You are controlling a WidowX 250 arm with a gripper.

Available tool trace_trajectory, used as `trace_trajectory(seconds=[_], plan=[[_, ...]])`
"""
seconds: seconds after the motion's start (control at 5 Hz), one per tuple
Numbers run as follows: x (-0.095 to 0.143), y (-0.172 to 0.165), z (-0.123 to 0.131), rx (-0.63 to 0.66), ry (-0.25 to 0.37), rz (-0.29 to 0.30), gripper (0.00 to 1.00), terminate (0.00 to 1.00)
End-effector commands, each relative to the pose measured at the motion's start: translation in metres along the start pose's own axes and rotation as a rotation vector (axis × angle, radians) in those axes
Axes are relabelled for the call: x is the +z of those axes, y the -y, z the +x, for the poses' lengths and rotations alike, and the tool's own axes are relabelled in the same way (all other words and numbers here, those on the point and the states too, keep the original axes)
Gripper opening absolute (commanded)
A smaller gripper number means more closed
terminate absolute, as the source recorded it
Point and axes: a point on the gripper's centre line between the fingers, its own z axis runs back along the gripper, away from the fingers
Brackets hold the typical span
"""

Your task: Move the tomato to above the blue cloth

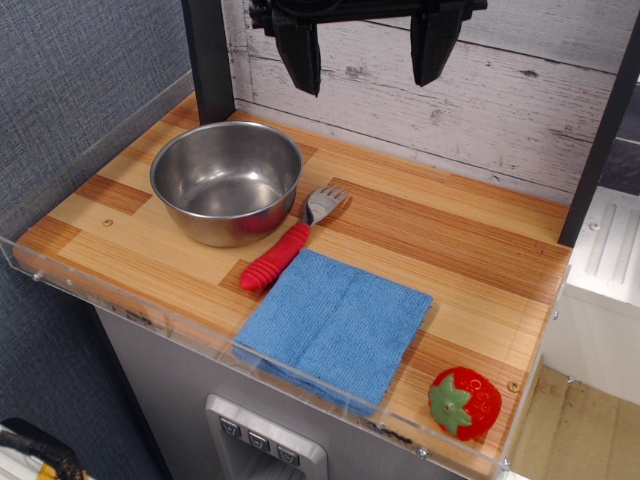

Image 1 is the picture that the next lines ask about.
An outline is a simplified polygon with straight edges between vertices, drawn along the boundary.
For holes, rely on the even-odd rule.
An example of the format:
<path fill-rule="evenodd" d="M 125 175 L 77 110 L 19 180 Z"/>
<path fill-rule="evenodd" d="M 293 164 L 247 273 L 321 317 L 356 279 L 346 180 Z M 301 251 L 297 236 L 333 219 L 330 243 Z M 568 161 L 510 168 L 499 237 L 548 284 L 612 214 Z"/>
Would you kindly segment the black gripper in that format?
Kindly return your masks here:
<path fill-rule="evenodd" d="M 439 13 L 460 7 L 462 13 Z M 411 16 L 410 43 L 414 81 L 423 87 L 438 79 L 460 35 L 462 24 L 488 2 L 474 1 L 250 1 L 254 29 L 275 33 L 276 46 L 294 86 L 313 96 L 320 91 L 321 56 L 315 24 Z M 284 14 L 302 23 L 276 23 Z"/>

